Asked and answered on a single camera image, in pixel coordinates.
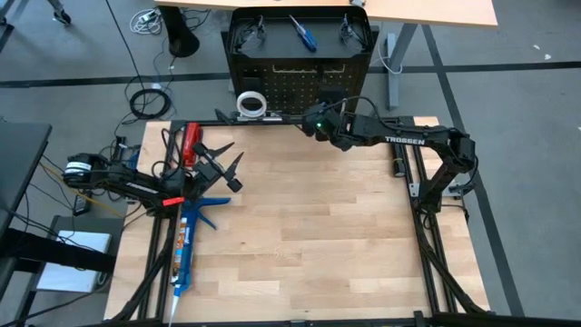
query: black tripod base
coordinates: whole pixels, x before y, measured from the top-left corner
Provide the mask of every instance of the black tripod base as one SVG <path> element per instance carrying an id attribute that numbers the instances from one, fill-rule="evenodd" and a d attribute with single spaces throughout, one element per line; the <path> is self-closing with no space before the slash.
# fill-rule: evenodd
<path id="1" fill-rule="evenodd" d="M 195 54 L 200 48 L 200 40 L 190 31 L 183 21 L 180 8 L 173 6 L 159 6 L 163 22 L 167 28 L 167 37 L 170 41 L 170 54 L 184 58 Z"/>

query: roll of tape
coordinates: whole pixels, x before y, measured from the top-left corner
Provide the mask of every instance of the roll of tape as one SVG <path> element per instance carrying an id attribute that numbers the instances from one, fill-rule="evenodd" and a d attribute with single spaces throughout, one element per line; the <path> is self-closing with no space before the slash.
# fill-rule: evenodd
<path id="1" fill-rule="evenodd" d="M 257 110 L 249 110 L 247 108 L 244 108 L 244 105 L 242 105 L 242 101 L 247 99 L 257 99 L 258 101 L 261 102 L 261 107 Z M 238 99 L 236 100 L 236 108 L 238 108 L 238 112 L 243 116 L 250 118 L 260 117 L 264 115 L 264 113 L 266 113 L 266 98 L 264 97 L 264 95 L 258 92 L 246 91 L 238 96 Z"/>

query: desk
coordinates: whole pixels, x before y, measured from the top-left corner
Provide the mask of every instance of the desk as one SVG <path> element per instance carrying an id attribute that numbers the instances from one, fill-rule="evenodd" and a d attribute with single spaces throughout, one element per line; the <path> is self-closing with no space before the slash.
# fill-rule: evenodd
<path id="1" fill-rule="evenodd" d="M 244 6 L 349 5 L 348 0 L 155 0 L 157 5 L 234 10 Z M 369 20 L 402 22 L 399 36 L 388 34 L 383 55 L 398 72 L 418 24 L 497 27 L 492 0 L 367 0 Z M 399 74 L 388 73 L 388 110 L 399 106 Z"/>
<path id="2" fill-rule="evenodd" d="M 157 5 L 234 10 L 245 6 L 349 5 L 348 0 L 155 0 Z M 492 0 L 367 0 L 370 20 L 496 27 Z"/>
<path id="3" fill-rule="evenodd" d="M 2 207 L 16 211 L 25 195 L 34 169 L 47 145 L 53 127 L 49 124 L 13 124 L 0 122 L 0 240 L 5 234 L 12 214 Z M 0 257 L 0 300 L 10 282 L 17 263 L 15 257 Z"/>
<path id="4" fill-rule="evenodd" d="M 416 124 L 437 123 L 435 117 L 416 118 Z M 141 172 L 149 173 L 153 162 L 164 159 L 160 133 L 169 127 L 168 122 L 147 124 Z M 406 181 L 392 177 L 388 146 L 343 153 L 291 125 L 203 131 L 208 147 L 236 142 L 220 157 L 224 164 L 244 151 L 238 167 L 244 186 L 233 194 L 220 181 L 208 192 L 232 201 L 204 209 L 218 231 L 198 225 L 192 287 L 182 296 L 174 322 L 408 318 L 415 310 L 429 315 Z M 430 177 L 440 160 L 429 149 L 422 153 Z M 418 180 L 418 172 L 412 172 Z M 462 211 L 444 207 L 438 221 L 450 272 L 486 308 Z M 153 219 L 143 217 L 125 230 L 105 318 L 122 309 L 141 281 L 152 228 Z M 437 295 L 445 309 L 441 288 Z M 165 322 L 170 293 L 167 299 Z"/>

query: black pegboard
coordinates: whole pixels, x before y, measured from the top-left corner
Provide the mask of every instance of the black pegboard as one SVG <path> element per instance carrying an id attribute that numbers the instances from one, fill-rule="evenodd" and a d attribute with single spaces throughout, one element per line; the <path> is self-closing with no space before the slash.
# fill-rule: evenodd
<path id="1" fill-rule="evenodd" d="M 340 39 L 342 17 L 348 14 L 353 28 L 367 46 L 346 44 Z M 240 26 L 257 15 L 265 21 L 266 38 L 252 40 L 237 51 L 233 42 Z M 316 53 L 309 52 L 297 36 L 289 15 L 305 24 L 319 43 Z M 240 8 L 234 11 L 228 32 L 222 33 L 234 91 L 263 94 L 268 111 L 302 114 L 317 102 L 321 86 L 342 86 L 349 96 L 359 95 L 368 71 L 371 52 L 377 39 L 369 27 L 365 11 L 355 6 Z M 349 103 L 348 111 L 357 104 Z"/>

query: black leg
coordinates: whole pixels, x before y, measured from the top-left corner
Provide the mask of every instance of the black leg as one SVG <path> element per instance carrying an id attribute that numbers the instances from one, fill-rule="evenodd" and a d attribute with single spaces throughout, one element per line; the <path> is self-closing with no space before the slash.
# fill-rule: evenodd
<path id="1" fill-rule="evenodd" d="M 68 245 L 9 228 L 3 235 L 0 256 L 8 255 L 39 262 L 112 273 L 115 256 Z"/>
<path id="2" fill-rule="evenodd" d="M 193 55 L 200 48 L 200 40 L 190 31 L 183 21 L 180 8 L 173 6 L 159 6 L 163 23 L 167 28 L 167 37 L 170 41 L 170 54 L 179 58 Z"/>
<path id="3" fill-rule="evenodd" d="M 36 291 L 28 292 L 28 294 L 26 295 L 25 302 L 23 303 L 22 310 L 20 311 L 20 314 L 18 314 L 18 319 L 22 319 L 30 313 L 30 308 L 33 307 L 35 297 Z M 16 327 L 25 327 L 25 323 L 24 322 L 18 323 Z"/>

